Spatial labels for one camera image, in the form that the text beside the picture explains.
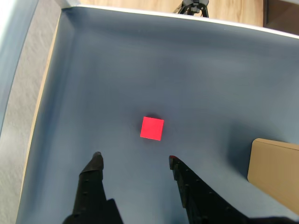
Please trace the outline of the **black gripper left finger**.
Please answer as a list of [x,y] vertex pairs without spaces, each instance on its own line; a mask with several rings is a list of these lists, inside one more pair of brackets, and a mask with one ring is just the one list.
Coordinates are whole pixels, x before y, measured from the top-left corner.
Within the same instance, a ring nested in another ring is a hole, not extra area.
[[106,199],[103,187],[103,157],[95,152],[81,171],[72,213],[64,224],[122,224],[114,199]]

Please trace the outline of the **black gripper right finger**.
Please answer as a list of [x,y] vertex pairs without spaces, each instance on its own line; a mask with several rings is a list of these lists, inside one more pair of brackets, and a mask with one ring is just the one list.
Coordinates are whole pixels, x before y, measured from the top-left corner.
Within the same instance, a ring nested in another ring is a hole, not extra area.
[[183,208],[191,224],[249,224],[250,219],[217,194],[178,157],[169,156]]

